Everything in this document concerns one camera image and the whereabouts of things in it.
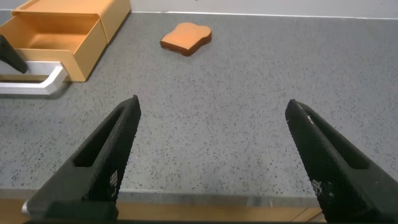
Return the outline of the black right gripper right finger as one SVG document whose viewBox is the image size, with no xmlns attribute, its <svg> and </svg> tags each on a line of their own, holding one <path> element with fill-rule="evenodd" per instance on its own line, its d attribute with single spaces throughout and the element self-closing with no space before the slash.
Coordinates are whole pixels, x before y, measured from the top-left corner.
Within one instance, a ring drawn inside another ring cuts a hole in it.
<svg viewBox="0 0 398 224">
<path fill-rule="evenodd" d="M 285 119 L 330 223 L 397 222 L 397 181 L 309 106 L 290 100 Z"/>
</svg>

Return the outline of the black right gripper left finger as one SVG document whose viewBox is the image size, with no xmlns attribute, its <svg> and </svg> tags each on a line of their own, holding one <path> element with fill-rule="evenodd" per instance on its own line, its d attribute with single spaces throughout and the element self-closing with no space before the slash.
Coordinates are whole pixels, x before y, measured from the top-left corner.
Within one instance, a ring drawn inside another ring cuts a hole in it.
<svg viewBox="0 0 398 224">
<path fill-rule="evenodd" d="M 22 206 L 31 220 L 113 221 L 141 109 L 122 101 L 46 183 Z"/>
</svg>

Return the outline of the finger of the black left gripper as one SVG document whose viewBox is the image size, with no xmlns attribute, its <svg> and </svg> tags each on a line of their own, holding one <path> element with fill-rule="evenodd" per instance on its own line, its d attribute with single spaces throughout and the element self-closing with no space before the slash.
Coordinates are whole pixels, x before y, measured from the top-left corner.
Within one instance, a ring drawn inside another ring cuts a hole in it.
<svg viewBox="0 0 398 224">
<path fill-rule="evenodd" d="M 28 69 L 25 61 L 3 35 L 1 35 L 1 61 L 21 73 L 25 73 Z"/>
</svg>

